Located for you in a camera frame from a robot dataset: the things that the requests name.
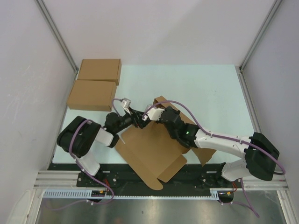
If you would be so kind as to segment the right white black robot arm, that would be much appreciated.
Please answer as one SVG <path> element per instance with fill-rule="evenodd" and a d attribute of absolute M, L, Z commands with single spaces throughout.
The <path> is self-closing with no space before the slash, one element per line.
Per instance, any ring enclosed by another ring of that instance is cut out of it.
<path fill-rule="evenodd" d="M 238 139 L 204 132 L 195 124 L 185 123 L 180 112 L 170 106 L 159 110 L 157 122 L 185 148 L 209 148 L 239 157 L 238 161 L 225 163 L 222 171 L 216 174 L 215 181 L 220 187 L 227 187 L 232 181 L 249 175 L 271 181 L 275 174 L 279 151 L 261 133 Z"/>

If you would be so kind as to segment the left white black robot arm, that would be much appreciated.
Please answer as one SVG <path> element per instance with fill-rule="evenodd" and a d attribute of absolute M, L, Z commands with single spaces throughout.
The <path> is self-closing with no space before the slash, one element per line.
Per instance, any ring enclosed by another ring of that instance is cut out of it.
<path fill-rule="evenodd" d="M 113 148 L 119 141 L 118 133 L 129 126 L 143 129 L 150 120 L 142 119 L 143 112 L 129 109 L 121 116 L 115 112 L 108 113 L 104 125 L 77 116 L 58 136 L 57 145 L 69 153 L 78 166 L 88 173 L 87 181 L 92 186 L 103 182 L 100 164 L 91 152 L 92 144 L 97 141 L 104 146 Z"/>

